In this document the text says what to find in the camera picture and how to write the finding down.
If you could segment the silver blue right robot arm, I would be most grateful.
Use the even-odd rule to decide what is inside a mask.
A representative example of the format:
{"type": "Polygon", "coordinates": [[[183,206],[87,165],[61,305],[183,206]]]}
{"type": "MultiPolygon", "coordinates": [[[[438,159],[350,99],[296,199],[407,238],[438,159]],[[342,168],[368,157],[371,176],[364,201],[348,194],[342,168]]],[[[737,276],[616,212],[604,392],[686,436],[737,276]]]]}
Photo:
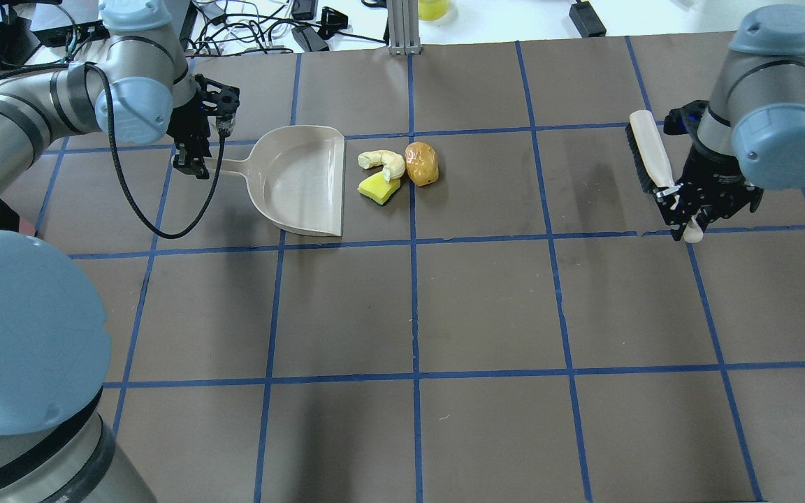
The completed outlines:
{"type": "Polygon", "coordinates": [[[665,118],[665,134],[691,139],[679,179],[651,114],[630,115],[640,185],[675,241],[697,242],[716,220],[755,212],[767,190],[805,187],[805,6],[752,10],[728,48],[710,98],[665,118]]]}

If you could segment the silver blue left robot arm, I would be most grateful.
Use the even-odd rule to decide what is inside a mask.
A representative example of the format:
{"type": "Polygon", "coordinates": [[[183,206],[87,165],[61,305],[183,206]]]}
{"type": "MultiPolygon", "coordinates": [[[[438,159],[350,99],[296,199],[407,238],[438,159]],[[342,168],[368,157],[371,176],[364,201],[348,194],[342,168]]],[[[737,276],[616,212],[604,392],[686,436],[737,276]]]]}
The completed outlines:
{"type": "Polygon", "coordinates": [[[99,405],[111,365],[106,310],[83,269],[38,237],[71,137],[102,133],[140,223],[121,147],[173,139],[173,168],[216,184],[238,89],[191,72],[166,1],[99,1],[109,46],[0,71],[0,502],[154,502],[99,405]]]}

